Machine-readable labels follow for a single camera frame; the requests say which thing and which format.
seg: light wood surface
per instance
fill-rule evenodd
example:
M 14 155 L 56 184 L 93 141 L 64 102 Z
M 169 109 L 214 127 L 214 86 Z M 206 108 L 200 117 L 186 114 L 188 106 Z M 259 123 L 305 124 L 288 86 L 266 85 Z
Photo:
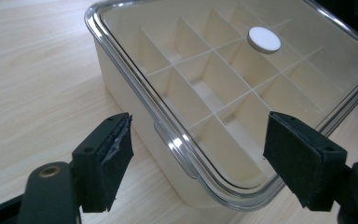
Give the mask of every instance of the light wood surface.
M 24 191 L 28 174 L 70 153 L 105 118 L 121 112 L 105 89 L 92 36 L 83 22 L 90 0 L 0 0 L 0 203 Z M 358 106 L 332 134 L 358 161 Z M 285 188 L 252 213 L 201 210 L 183 203 L 132 134 L 135 156 L 112 211 L 84 223 L 337 223 L 302 209 Z

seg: box lid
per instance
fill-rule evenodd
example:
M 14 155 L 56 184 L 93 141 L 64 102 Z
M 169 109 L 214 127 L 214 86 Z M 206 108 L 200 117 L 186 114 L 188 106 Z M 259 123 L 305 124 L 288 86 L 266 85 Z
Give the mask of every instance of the box lid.
M 269 111 L 328 134 L 358 101 L 358 34 L 313 1 L 112 1 L 85 19 L 186 173 L 228 207 L 283 186 L 262 155 Z M 278 49 L 255 46 L 255 27 Z

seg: compartment box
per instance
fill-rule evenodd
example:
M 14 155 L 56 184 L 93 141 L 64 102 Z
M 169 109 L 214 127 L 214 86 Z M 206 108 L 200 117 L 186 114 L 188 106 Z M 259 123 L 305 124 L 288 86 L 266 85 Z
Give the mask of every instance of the compartment box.
M 107 89 L 196 207 L 254 210 L 280 191 L 269 111 L 329 134 L 358 102 L 358 35 L 313 1 L 112 1 L 85 18 Z M 254 49 L 255 26 L 280 49 Z

